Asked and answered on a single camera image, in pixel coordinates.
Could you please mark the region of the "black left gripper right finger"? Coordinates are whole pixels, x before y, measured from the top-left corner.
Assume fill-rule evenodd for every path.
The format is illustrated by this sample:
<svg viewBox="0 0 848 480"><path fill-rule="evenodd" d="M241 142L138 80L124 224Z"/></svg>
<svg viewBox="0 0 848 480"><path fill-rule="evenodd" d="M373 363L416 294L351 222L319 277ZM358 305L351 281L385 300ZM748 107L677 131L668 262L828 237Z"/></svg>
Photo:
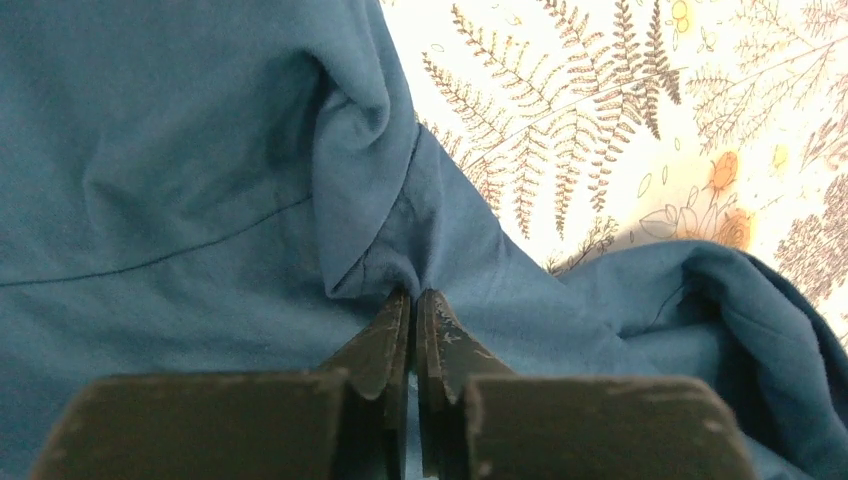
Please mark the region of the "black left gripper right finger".
<svg viewBox="0 0 848 480"><path fill-rule="evenodd" d="M467 479L464 388L473 375L512 375L514 371L461 325L442 292L423 291L416 308L415 358L423 474L438 479Z"/></svg>

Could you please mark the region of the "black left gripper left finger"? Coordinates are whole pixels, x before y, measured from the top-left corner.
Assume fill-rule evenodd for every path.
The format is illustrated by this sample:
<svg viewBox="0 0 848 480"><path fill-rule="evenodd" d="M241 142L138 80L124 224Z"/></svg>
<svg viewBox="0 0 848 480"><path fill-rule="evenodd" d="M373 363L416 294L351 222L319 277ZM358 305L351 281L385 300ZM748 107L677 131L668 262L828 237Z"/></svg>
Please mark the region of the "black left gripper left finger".
<svg viewBox="0 0 848 480"><path fill-rule="evenodd" d="M394 290L374 320L320 368L347 373L335 479L403 479L411 299Z"/></svg>

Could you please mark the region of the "blue shirt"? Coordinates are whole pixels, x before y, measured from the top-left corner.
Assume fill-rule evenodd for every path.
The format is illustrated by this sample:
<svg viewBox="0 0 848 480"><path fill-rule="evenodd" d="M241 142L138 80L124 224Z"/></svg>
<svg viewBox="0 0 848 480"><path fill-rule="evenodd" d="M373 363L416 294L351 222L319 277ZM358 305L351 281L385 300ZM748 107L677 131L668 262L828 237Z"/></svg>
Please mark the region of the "blue shirt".
<svg viewBox="0 0 848 480"><path fill-rule="evenodd" d="M763 479L847 475L847 357L703 241L559 277L415 120L375 1L1 5L1 475L111 373L314 365L396 285L512 367L692 375Z"/></svg>

